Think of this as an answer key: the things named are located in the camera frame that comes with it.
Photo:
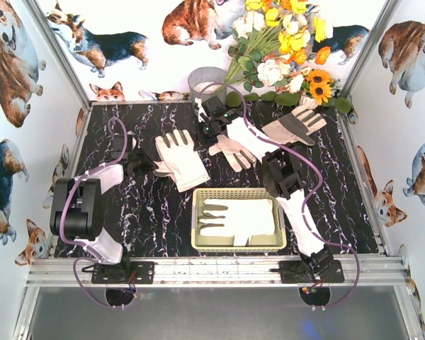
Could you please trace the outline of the white glove green fingertips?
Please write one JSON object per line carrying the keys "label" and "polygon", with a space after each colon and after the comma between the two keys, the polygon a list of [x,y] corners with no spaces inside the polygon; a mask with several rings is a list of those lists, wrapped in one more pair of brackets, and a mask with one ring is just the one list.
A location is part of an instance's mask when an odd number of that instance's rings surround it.
{"label": "white glove green fingertips", "polygon": [[188,191],[210,180],[195,143],[187,130],[174,130],[155,137],[155,146],[161,161],[156,161],[154,174],[172,178],[178,192]]}

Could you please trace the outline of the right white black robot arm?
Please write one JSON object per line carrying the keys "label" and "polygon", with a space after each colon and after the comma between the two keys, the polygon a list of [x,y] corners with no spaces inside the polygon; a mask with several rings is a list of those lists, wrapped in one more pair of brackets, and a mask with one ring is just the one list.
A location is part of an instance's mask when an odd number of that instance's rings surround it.
{"label": "right white black robot arm", "polygon": [[211,147],[218,146],[220,140],[235,142],[261,162],[263,185],[277,199],[295,233],[302,270],[319,278],[334,257],[330,243],[320,235],[307,206],[305,172],[300,163],[313,164],[252,125],[245,112],[225,108],[217,96],[206,101],[197,98],[193,106],[201,142]]}

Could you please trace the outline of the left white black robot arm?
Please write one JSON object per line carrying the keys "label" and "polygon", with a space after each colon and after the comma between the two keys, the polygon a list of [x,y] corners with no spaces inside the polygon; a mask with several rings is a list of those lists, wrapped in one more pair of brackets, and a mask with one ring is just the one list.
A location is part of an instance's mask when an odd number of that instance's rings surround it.
{"label": "left white black robot arm", "polygon": [[125,180],[144,176],[153,169],[154,162],[137,146],[133,132],[114,135],[107,163],[81,176],[56,181],[50,213],[51,233],[66,244],[80,246],[100,264],[119,264],[125,250],[104,227],[102,196]]}

